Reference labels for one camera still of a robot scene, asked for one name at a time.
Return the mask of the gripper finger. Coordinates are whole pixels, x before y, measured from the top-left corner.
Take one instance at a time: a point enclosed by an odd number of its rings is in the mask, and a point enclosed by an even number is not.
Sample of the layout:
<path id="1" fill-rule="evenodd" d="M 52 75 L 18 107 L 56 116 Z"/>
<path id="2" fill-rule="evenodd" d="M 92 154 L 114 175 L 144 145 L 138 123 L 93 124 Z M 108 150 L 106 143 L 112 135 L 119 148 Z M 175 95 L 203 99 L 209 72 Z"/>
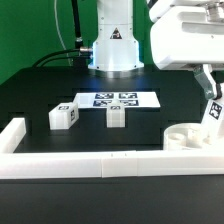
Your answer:
<path id="1" fill-rule="evenodd" d="M 222 86 L 221 86 L 222 83 L 217 83 L 216 84 L 216 98 L 215 100 L 218 100 L 218 99 L 221 99 L 222 98 Z"/>

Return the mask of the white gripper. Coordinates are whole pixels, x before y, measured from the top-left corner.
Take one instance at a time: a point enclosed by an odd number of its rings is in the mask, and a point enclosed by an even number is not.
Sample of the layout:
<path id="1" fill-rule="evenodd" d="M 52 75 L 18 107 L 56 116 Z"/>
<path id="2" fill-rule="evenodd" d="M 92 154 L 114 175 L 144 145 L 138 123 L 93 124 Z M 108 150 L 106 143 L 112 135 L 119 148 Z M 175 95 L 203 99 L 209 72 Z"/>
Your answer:
<path id="1" fill-rule="evenodd" d="M 224 69 L 224 4 L 154 4 L 149 18 L 154 64 L 161 70 L 196 66 L 194 77 L 205 98 L 215 99 L 212 68 Z"/>

